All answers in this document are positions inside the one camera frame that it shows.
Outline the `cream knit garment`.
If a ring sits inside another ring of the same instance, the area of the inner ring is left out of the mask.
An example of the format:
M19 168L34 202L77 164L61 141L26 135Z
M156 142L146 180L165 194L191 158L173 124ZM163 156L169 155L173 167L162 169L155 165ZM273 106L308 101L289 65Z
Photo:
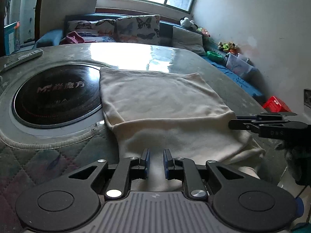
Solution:
M180 75L101 68L105 123L114 133L120 158L151 153L149 176L134 191L173 191L178 180L164 176L163 151L203 165L215 160L256 177L265 154L250 133L231 130L235 118L220 96L197 73Z

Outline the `red box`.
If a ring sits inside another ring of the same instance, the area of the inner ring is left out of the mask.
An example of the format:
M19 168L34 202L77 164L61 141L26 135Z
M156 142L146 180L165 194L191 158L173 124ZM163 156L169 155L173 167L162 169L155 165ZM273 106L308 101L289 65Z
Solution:
M291 112L290 108L278 97L272 96L263 104L263 108L272 113Z

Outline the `clear storage bag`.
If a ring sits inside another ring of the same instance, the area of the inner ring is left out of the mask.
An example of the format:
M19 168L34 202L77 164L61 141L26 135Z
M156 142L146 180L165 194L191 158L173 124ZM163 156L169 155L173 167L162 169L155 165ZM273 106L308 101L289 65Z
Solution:
M227 55L226 68L244 80L255 71L253 66L231 53Z

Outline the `quilted grey table cover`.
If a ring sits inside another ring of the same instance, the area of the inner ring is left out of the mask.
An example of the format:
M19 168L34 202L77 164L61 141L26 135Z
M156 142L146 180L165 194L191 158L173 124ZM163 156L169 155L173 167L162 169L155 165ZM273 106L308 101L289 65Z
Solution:
M67 174L103 157L116 162L151 152L149 179L134 188L131 200L99 211L96 232L229 232L201 203L174 192L179 181L167 181L162 151L198 163L220 160L256 168L264 154L245 131L230 131L232 115L261 112L261 106L229 77L186 50L129 46L113 55L112 45L67 45L47 48L43 56L8 71L1 95L1 232L21 232L15 201L25 190ZM73 125L31 129L20 124L11 107L15 92L44 70L79 66L100 86L100 108ZM163 191L172 191L166 199Z

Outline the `green bowl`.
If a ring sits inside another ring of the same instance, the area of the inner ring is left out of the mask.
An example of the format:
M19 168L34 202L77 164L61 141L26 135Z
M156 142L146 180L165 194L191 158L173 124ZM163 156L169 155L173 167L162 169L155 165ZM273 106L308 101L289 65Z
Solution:
M207 51L206 56L209 60L215 62L215 63L222 63L224 58L220 54L212 51Z

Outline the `yellow plush toy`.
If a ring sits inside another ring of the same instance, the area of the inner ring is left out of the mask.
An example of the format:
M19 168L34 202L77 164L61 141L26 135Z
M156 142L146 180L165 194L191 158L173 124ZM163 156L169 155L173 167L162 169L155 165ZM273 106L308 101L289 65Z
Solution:
M219 42L218 43L218 50L225 52L225 53L237 54L237 49L238 49L238 45L232 42L226 42L226 43Z

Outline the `grey cushion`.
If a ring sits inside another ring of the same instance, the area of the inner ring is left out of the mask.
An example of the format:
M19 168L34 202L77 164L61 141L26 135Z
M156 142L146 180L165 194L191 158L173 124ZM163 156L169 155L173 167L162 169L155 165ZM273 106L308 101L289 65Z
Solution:
M199 56L206 56L202 35L184 28L172 27L172 46L189 50Z

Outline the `round black induction cooktop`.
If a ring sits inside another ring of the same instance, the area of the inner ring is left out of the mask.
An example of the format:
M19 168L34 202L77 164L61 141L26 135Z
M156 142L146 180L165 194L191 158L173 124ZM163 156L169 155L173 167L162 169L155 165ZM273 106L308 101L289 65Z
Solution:
M100 69L85 64L55 66L35 74L12 101L14 117L40 129L77 123L100 108Z

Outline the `white plush toy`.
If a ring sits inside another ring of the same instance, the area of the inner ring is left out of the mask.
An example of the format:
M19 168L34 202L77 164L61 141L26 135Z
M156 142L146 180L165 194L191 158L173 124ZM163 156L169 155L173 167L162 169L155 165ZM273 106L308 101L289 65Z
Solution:
M183 17L180 19L180 25L184 28L197 30L198 26L194 23L193 20L190 20L188 17Z

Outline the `square butterfly print pillow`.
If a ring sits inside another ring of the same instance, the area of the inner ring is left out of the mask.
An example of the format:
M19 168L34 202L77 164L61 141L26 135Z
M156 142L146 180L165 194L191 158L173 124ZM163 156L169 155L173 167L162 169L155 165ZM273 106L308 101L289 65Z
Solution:
M116 34L122 43L160 44L160 15L121 17L116 20Z

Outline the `grey remote control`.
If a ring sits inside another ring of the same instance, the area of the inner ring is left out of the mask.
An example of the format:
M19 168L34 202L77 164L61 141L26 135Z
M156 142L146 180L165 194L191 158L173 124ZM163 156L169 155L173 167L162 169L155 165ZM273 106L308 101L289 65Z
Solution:
M10 63L4 64L4 70L8 70L9 68L13 68L17 65L23 64L24 62L28 62L32 59L35 59L37 57L40 57L43 55L43 50L42 49L36 49L33 50L27 54L24 54L22 56L20 56L18 59L16 59L15 61L12 61Z

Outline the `long butterfly print pillow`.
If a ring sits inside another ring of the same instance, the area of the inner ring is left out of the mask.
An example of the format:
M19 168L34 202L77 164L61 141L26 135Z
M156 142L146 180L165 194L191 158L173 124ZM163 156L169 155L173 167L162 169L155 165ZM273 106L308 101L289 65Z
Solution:
M76 32L86 42L115 42L115 26L114 19L68 21L66 33Z

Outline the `pink cloth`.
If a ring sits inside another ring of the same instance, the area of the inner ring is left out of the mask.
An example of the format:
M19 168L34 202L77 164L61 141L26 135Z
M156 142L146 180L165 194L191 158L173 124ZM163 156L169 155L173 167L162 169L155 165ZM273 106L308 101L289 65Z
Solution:
M63 39L60 40L60 45L65 44L81 44L87 43L87 41L81 37L76 31L68 33Z

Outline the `blue white cabinet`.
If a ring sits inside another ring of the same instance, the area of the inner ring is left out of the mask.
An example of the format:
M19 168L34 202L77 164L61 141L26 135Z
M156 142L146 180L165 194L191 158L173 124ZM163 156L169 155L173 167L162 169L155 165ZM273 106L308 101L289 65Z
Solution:
M4 27L5 54L10 55L20 49L19 21Z

